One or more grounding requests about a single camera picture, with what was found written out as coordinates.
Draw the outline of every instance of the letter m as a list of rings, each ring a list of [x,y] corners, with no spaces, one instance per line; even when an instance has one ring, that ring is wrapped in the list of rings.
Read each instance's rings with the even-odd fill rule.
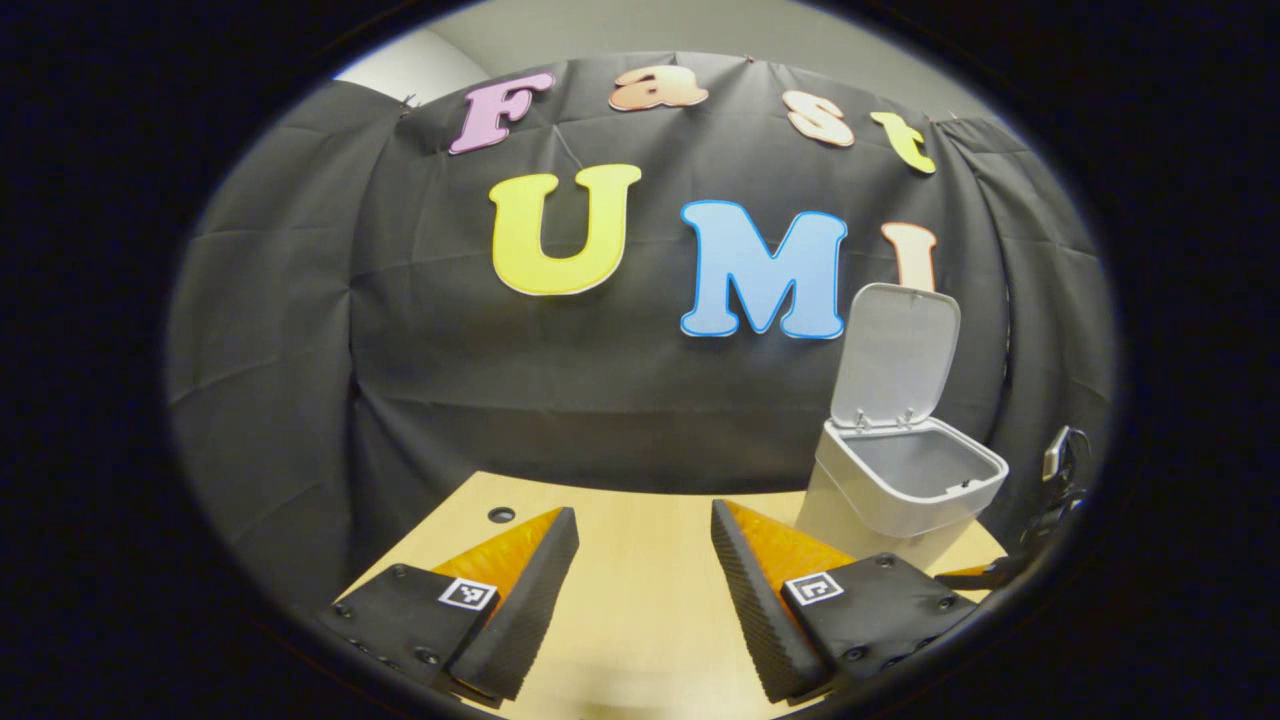
[[[694,310],[680,320],[686,334],[722,337],[737,331],[728,310],[737,290],[751,329],[763,333],[791,293],[791,310],[778,323],[791,337],[833,338],[845,331],[836,314],[836,254],[849,228],[826,213],[800,213],[777,252],[771,254],[755,223],[736,202],[690,202],[680,217],[698,232]]]

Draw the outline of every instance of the trash can lid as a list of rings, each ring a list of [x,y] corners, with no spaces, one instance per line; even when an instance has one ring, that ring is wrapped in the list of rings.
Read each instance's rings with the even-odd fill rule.
[[[911,425],[946,387],[960,333],[955,299],[890,283],[858,291],[831,398],[841,427]]]

